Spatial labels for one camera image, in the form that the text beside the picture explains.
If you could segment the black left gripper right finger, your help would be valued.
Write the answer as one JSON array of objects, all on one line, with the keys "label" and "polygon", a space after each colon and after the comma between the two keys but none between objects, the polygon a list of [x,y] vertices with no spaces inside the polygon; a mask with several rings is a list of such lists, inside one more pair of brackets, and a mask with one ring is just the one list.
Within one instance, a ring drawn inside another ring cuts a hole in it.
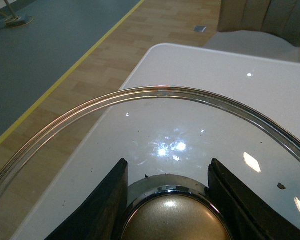
[{"label": "black left gripper right finger", "polygon": [[216,158],[208,167],[208,195],[235,240],[300,240],[300,230],[274,211]]}]

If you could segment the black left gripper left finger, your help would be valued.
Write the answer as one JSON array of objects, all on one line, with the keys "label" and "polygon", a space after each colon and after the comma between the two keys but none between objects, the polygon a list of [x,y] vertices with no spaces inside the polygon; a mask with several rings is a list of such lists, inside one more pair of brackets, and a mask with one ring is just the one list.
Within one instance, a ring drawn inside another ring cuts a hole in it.
[{"label": "black left gripper left finger", "polygon": [[122,158],[48,240],[110,240],[128,201],[128,162]]}]

